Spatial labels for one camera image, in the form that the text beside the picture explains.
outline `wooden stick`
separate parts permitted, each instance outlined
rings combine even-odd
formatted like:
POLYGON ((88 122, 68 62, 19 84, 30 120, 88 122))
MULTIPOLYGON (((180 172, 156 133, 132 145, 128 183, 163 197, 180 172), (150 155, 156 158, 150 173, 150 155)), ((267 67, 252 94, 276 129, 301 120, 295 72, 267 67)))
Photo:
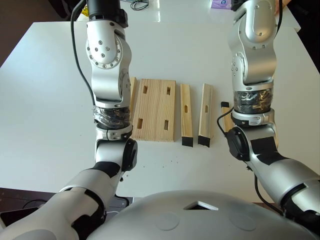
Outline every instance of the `wooden stick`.
POLYGON ((212 125, 213 87, 203 84, 202 102, 199 121, 198 144, 210 147, 210 139, 214 136, 212 125))
POLYGON ((180 84, 181 95, 181 136, 182 145, 193 147, 194 135, 192 132, 192 114, 191 114, 191 97, 190 85, 180 84))
MULTIPOLYGON (((222 114, 227 113, 230 110, 230 105, 226 101, 221 102, 222 114)), ((231 119, 231 113, 223 117, 224 131, 227 133, 234 127, 234 122, 231 119)))
POLYGON ((136 77, 130 77, 130 119, 134 119, 134 105, 135 105, 135 94, 136 94, 136 85, 137 85, 137 78, 136 77))

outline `plastic wrap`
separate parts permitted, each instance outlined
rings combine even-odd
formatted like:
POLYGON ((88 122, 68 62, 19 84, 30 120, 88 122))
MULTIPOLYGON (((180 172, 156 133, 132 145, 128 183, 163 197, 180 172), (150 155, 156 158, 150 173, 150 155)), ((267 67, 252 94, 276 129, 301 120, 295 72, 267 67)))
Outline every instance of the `plastic wrap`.
POLYGON ((235 91, 234 109, 242 114, 262 114, 270 111, 273 98, 272 89, 259 91, 235 91))
POLYGON ((105 129, 123 129, 130 123, 130 110, 123 108, 101 108, 93 107, 93 116, 99 125, 105 129))

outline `wooden plank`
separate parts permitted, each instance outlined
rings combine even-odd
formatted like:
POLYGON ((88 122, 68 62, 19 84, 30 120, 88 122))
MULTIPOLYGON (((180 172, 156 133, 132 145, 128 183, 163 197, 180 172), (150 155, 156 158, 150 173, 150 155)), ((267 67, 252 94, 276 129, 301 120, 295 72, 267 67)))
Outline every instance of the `wooden plank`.
POLYGON ((210 147, 210 139, 214 136, 212 127, 213 86, 204 83, 199 121, 198 144, 210 147))
POLYGON ((137 85, 137 78, 130 77, 130 119, 134 118, 134 105, 135 105, 135 93, 136 93, 136 85, 137 85))
POLYGON ((194 135, 192 132, 190 85, 180 84, 181 96, 181 136, 182 145, 193 147, 194 135))
MULTIPOLYGON (((228 102, 222 101, 221 102, 221 109, 222 114, 227 113, 231 108, 228 102)), ((234 122, 231 119, 231 113, 223 117, 223 123, 224 123, 224 131, 227 133, 230 129, 234 127, 234 122)))
POLYGON ((133 117, 135 140, 173 142, 176 81, 142 79, 133 117))

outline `black joint cover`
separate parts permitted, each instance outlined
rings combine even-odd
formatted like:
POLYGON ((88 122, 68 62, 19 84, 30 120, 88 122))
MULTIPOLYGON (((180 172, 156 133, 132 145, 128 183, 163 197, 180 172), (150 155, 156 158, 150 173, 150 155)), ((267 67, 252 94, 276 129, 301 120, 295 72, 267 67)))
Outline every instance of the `black joint cover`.
POLYGON ((198 136, 198 144, 207 146, 208 148, 210 148, 210 138, 205 136, 198 136))
POLYGON ((100 170, 112 178, 119 173, 120 166, 112 161, 98 161, 92 168, 89 169, 100 170))
POLYGON ((183 136, 182 137, 182 145, 193 148, 193 146, 194 146, 194 138, 193 137, 188 137, 188 136, 183 136))

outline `black tip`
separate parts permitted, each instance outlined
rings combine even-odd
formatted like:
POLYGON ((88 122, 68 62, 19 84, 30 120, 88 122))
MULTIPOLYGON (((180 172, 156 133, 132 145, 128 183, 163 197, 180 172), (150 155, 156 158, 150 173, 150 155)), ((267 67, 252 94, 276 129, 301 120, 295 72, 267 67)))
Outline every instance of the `black tip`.
POLYGON ((193 148, 194 147, 194 138, 188 137, 188 136, 183 136, 182 137, 182 145, 193 148))
POLYGON ((222 101, 221 102, 221 107, 222 108, 230 108, 230 105, 229 105, 229 103, 227 101, 222 101))
POLYGON ((207 146, 208 148, 210 148, 210 138, 205 136, 198 136, 198 144, 207 146))

